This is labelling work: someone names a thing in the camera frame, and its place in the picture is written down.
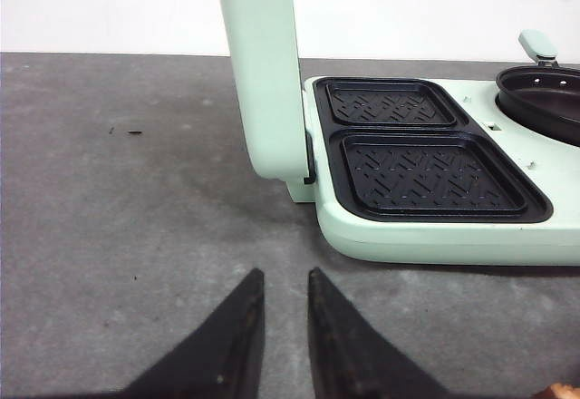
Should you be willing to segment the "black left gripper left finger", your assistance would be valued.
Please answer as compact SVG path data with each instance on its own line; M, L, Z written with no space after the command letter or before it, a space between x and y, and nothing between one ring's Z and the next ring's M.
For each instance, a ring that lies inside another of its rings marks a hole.
M203 324L124 398L256 398L265 348L265 275L252 269Z

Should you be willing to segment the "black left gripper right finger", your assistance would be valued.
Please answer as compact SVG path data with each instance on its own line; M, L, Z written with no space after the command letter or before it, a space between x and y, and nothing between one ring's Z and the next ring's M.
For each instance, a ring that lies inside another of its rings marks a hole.
M308 346L317 398L447 398L378 333L320 268L308 277Z

